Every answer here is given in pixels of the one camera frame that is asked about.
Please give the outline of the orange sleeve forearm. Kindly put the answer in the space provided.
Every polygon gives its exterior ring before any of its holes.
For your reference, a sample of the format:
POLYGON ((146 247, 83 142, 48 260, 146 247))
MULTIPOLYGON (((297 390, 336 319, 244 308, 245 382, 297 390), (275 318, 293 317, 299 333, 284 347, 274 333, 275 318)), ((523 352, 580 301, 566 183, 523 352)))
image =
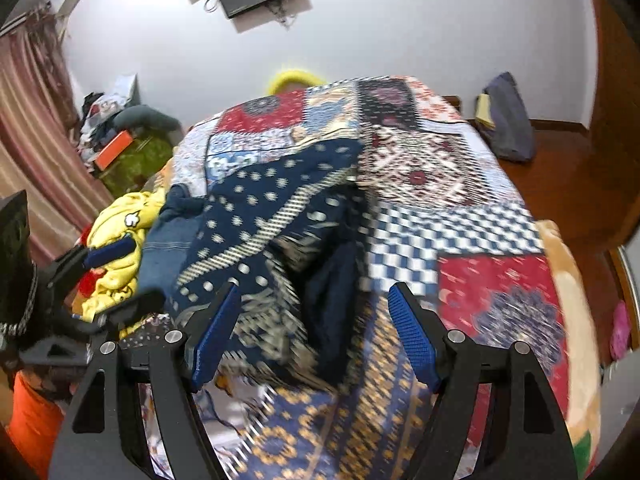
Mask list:
POLYGON ((18 372, 14 380, 12 418, 6 431, 39 479, 48 478, 62 421, 60 408, 32 388, 23 372, 18 372))

